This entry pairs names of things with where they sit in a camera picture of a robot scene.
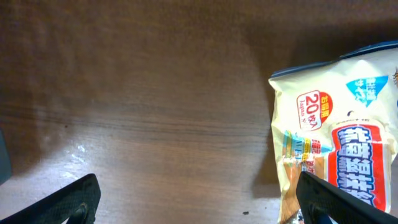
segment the wood grain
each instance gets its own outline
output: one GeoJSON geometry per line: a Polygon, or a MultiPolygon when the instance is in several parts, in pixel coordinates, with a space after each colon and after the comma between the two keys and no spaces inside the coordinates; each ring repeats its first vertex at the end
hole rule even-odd
{"type": "Polygon", "coordinates": [[[0,219],[93,172],[96,223],[275,223],[267,79],[396,39],[396,10],[395,1],[0,3],[0,125],[14,169],[0,219]]]}

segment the red label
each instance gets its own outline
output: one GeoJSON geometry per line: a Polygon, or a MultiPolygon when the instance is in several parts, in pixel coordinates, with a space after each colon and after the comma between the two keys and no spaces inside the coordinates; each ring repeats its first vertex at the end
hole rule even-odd
{"type": "Polygon", "coordinates": [[[328,156],[328,181],[384,211],[386,188],[380,129],[347,125],[332,131],[336,151],[328,156]]]}
{"type": "Polygon", "coordinates": [[[329,94],[315,90],[297,97],[297,109],[301,130],[314,131],[329,117],[333,102],[329,94]]]}

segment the plastic packaging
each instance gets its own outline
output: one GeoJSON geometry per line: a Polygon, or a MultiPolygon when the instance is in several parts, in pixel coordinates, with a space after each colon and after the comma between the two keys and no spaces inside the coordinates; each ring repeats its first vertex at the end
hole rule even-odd
{"type": "Polygon", "coordinates": [[[275,72],[272,118],[279,223],[302,223],[295,190],[309,171],[389,212],[398,146],[398,42],[275,72]]]}

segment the snack bag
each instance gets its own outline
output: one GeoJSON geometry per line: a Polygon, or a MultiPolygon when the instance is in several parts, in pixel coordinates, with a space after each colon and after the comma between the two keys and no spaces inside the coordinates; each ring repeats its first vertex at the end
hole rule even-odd
{"type": "Polygon", "coordinates": [[[309,171],[389,212],[398,146],[398,42],[275,72],[272,118],[279,223],[303,223],[296,187],[309,171]]]}

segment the brown wooden surface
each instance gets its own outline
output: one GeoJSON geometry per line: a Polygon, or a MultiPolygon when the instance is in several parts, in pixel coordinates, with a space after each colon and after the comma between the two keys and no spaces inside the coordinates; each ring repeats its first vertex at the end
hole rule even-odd
{"type": "Polygon", "coordinates": [[[94,172],[97,223],[275,223],[267,79],[398,38],[349,2],[2,1],[0,218],[94,172]]]}

